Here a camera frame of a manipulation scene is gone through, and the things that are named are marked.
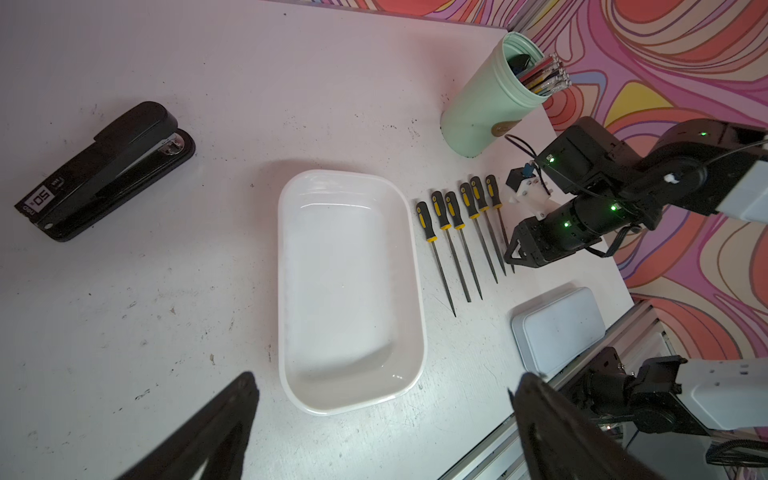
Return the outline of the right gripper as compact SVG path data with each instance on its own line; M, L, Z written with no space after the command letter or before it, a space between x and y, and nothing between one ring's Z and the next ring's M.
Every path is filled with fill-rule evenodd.
M600 235L586 228L568 202L543 220L522 220L513 230L503 259L513 267L540 268L599 242Z

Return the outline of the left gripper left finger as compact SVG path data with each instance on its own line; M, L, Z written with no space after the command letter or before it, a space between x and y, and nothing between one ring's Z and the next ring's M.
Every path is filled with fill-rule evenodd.
M240 479L260 392L241 373L122 479Z

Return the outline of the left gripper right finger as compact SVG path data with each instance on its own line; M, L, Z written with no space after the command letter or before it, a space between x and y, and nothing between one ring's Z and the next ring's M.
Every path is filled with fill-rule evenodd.
M532 479L658 479L533 373L509 391Z

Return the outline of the file tool five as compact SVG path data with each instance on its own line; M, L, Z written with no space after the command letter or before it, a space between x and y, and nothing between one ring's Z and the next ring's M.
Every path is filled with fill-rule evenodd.
M451 223L449 221L449 215L448 215L448 211L447 211L447 208L446 208L446 202L445 202L444 196L443 196L443 194L440 191L433 190L432 193L431 193L431 199L432 199L432 204L433 204L433 207L434 207L434 211L435 211L435 213L437 215L437 219L438 219L438 222L439 222L439 225L440 225L440 229L443 231L443 233L445 234L445 237L446 237L446 239L448 241L449 248L450 248L450 251L451 251L451 255L453 257L453 261L454 261L454 264L455 264L455 268L457 270L458 278L459 278L459 281L460 281L460 284L461 284L461 287L462 287L465 299L466 299L466 301L468 303L470 303L471 302L471 296L470 296L470 293L469 293L469 290L468 290L468 286L466 284L465 276L464 276L463 271L462 271L461 263L459 261L458 254L457 254L457 251L455 249L455 245L454 245L454 242L452 240L451 233L450 233Z

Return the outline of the file tool four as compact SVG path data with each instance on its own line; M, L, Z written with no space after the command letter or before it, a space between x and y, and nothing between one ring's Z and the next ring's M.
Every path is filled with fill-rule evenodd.
M477 273L476 273L476 269L475 269L475 265L474 265L474 262L473 262L473 258L472 258L472 255L470 253L469 246L468 246L468 243L467 243L467 240L466 240L466 236L465 236L465 233L464 233L464 228L466 227L466 225L465 225L465 223L464 223L464 221L462 219L462 216L461 216L461 211L460 211L460 208L459 208L458 199L457 199L456 194L453 191L447 191L445 193L445 201L446 201L446 205L447 205L447 208L448 208L449 215L450 215L452 223L453 223L453 227L459 233L461 244L462 244L465 256L467 258L467 262L468 262L468 265L469 265L469 268L470 268L470 272L471 272L471 275L472 275L472 278L473 278L476 290L478 292L478 295L479 295L480 299L483 299L483 294L482 294L482 289L481 289L481 286L480 286L480 282L479 282L479 279L478 279L478 276L477 276Z

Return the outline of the file tool six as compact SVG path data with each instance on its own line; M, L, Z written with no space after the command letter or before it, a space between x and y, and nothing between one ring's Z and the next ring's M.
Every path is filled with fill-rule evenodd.
M437 235L435 234L431 216L425 201L418 201L416 203L416 215L418 217L418 221L424 233L425 239L431 247L433 257L435 259L435 263L437 266L438 274L449 303L449 307L451 309L452 314L456 315L453 298L452 298L451 291L445 276L445 272L439 256L438 248L436 245Z

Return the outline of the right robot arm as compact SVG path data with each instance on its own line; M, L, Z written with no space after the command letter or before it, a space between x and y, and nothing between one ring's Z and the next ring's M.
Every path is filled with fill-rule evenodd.
M656 228L666 206L700 215L767 218L767 133L712 119L667 130L637 154L584 117L533 159L569 200L542 218L521 221L504 255L513 266L540 268L577 252L596 252L601 238ZM636 375L589 368L566 396L606 423L631 422L646 433L704 435L767 423L767 369L687 360L646 360Z

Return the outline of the translucent box lid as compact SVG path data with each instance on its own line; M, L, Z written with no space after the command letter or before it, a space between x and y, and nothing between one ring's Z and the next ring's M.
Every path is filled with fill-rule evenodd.
M550 379L606 332L594 294L580 287L516 315L510 321L526 371Z

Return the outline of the white plastic storage box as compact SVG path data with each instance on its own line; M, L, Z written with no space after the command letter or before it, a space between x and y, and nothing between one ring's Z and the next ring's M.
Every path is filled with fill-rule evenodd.
M410 205L374 175L308 170L277 207L278 368L316 416L408 392L427 354Z

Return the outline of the green pen cup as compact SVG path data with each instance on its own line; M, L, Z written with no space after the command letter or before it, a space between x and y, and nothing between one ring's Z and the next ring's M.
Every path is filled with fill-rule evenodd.
M508 61L518 55L528 55L533 62L544 58L526 36L506 34L442 113L441 133L457 154L478 156L545 102L511 70Z

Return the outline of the pens in cup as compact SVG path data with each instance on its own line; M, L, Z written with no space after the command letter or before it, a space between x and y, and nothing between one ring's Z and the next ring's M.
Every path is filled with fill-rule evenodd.
M535 95L550 96L572 86L563 60L557 54L544 57L518 76L524 88Z

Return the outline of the black stapler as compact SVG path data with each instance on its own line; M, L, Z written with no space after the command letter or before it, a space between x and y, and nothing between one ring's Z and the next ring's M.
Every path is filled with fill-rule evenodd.
M15 205L35 227L67 242L189 160L196 143L162 104L144 101Z

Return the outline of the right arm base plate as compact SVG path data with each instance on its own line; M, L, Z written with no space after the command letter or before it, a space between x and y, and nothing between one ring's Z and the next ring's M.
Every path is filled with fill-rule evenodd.
M605 347L560 393L594 422L615 423L631 416L628 391L634 380L624 370L616 349Z

